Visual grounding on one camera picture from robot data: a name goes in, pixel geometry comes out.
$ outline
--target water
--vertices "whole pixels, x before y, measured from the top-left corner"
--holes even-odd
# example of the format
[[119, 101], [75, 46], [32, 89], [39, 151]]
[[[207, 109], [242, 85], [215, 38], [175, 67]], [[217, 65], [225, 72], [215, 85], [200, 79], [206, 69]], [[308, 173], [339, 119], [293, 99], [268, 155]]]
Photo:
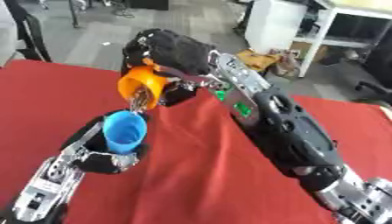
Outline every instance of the water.
[[117, 123], [109, 129], [110, 140], [117, 144], [131, 144], [140, 138], [140, 133], [133, 124]]

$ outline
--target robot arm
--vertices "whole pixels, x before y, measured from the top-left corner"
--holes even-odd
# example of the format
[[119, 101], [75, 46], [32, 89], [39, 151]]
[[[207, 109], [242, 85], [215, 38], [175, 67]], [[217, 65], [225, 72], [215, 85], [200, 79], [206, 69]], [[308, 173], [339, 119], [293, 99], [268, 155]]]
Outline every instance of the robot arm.
[[60, 224], [86, 172], [123, 172], [140, 161], [147, 147], [144, 143], [127, 155], [109, 152], [103, 119], [99, 116], [88, 122], [69, 137], [58, 156], [48, 158], [37, 169], [18, 196], [0, 211], [0, 224]]
[[[212, 92], [230, 109], [234, 120], [261, 153], [282, 174], [298, 179], [304, 190], [322, 207], [331, 210], [339, 221], [392, 222], [392, 183], [382, 178], [361, 179], [344, 163], [337, 143], [317, 121], [235, 56], [220, 54], [210, 45], [170, 31], [143, 31], [130, 42], [128, 49], [135, 46], [139, 52], [129, 52], [149, 58], [149, 65], [157, 72], [180, 78], [178, 85], [182, 89], [194, 92], [197, 88], [207, 88]], [[190, 49], [204, 50], [188, 59], [194, 55], [189, 53]], [[169, 55], [170, 64], [165, 61]], [[188, 66], [176, 66], [173, 61]], [[203, 73], [195, 72], [198, 66]]]
[[227, 84], [210, 90], [277, 169], [345, 223], [391, 221], [392, 183], [362, 180], [300, 105], [235, 56], [221, 54], [214, 64], [214, 76]]

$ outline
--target red fabric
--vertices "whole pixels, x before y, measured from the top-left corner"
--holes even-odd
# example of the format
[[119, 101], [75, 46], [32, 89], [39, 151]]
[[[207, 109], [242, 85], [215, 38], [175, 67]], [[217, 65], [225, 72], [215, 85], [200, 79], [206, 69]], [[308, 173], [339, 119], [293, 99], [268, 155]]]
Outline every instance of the red fabric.
[[[114, 72], [34, 61], [0, 71], [0, 205], [94, 116], [124, 106]], [[295, 97], [363, 178], [392, 179], [392, 125], [374, 106]], [[326, 224], [333, 219], [258, 152], [207, 91], [149, 123], [151, 152], [119, 175], [88, 174], [66, 223]]]

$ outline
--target green component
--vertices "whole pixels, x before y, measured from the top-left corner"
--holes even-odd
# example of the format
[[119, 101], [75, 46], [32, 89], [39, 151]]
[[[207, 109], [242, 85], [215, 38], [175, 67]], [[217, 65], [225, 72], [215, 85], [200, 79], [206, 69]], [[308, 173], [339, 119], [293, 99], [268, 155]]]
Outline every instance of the green component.
[[234, 108], [238, 111], [238, 112], [240, 112], [240, 114], [243, 116], [243, 117], [248, 117], [248, 116], [250, 116], [250, 114], [252, 113], [252, 110], [250, 109], [250, 108], [248, 108], [245, 104], [243, 104], [242, 102], [237, 102], [235, 105], [234, 105]]
[[220, 100], [220, 101], [224, 101], [225, 100], [225, 98], [226, 98], [226, 93], [227, 92], [225, 92], [225, 91], [215, 91], [215, 95], [216, 95], [216, 97], [218, 97], [218, 99]]

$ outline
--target blue cup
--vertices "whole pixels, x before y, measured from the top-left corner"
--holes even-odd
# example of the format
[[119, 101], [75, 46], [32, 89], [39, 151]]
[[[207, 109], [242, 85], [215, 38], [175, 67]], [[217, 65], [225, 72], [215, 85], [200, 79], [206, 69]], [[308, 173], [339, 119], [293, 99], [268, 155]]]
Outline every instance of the blue cup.
[[144, 139], [147, 124], [138, 114], [123, 110], [105, 118], [103, 135], [110, 151], [115, 154], [129, 154]]

